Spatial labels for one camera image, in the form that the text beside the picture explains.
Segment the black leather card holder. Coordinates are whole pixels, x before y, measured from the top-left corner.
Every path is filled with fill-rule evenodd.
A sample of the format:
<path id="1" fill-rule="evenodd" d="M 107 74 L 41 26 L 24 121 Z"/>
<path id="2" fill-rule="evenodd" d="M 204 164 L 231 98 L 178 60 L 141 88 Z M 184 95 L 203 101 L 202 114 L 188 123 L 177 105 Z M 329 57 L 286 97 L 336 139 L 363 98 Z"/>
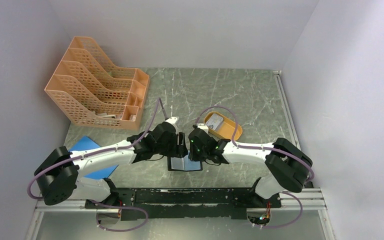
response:
<path id="1" fill-rule="evenodd" d="M 195 172 L 203 170 L 203 166 L 200 161 L 191 161 L 187 155 L 183 158 L 168 157 L 167 168 L 169 171 L 178 172 Z"/>

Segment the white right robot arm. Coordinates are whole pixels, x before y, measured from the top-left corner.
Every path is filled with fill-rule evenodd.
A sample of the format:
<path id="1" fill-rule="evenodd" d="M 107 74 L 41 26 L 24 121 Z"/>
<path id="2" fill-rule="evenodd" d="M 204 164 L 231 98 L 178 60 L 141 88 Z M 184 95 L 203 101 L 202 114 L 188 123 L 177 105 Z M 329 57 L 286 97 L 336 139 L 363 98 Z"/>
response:
<path id="1" fill-rule="evenodd" d="M 312 160 L 282 137 L 273 143 L 246 145 L 230 139 L 215 140 L 196 127 L 188 139 L 191 161 L 210 160 L 217 165 L 246 163 L 267 167 L 269 174 L 258 178 L 250 193 L 250 202 L 255 207 L 262 207 L 269 198 L 284 190 L 300 193 L 313 177 Z"/>

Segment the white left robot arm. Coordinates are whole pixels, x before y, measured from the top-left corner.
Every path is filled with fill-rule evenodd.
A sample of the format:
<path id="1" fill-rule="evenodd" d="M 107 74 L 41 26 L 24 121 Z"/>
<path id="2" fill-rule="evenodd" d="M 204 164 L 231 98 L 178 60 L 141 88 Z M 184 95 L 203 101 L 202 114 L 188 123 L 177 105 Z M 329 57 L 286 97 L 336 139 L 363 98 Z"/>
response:
<path id="1" fill-rule="evenodd" d="M 107 179 L 87 175 L 116 165 L 132 165 L 155 155 L 183 158 L 188 154 L 186 137 L 175 124 L 164 121 L 153 130 L 132 135 L 118 143 L 93 150 L 69 151 L 65 146 L 54 149 L 34 172 L 41 197 L 48 206 L 68 199 L 100 202 L 106 208 L 119 200 L 115 185 Z"/>

